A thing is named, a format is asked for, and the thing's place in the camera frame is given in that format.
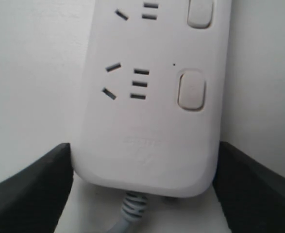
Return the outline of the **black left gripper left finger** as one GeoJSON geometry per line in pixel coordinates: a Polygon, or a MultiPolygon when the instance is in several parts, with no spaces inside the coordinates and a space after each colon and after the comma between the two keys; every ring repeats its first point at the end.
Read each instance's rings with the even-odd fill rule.
{"type": "Polygon", "coordinates": [[[73,185],[69,143],[0,182],[0,233],[53,233],[73,185]]]}

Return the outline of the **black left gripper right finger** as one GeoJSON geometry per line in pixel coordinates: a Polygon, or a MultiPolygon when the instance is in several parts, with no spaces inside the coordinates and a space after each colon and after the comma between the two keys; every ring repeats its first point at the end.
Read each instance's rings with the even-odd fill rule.
{"type": "Polygon", "coordinates": [[[213,188],[233,233],[285,233],[285,177],[221,142],[213,188]]]}

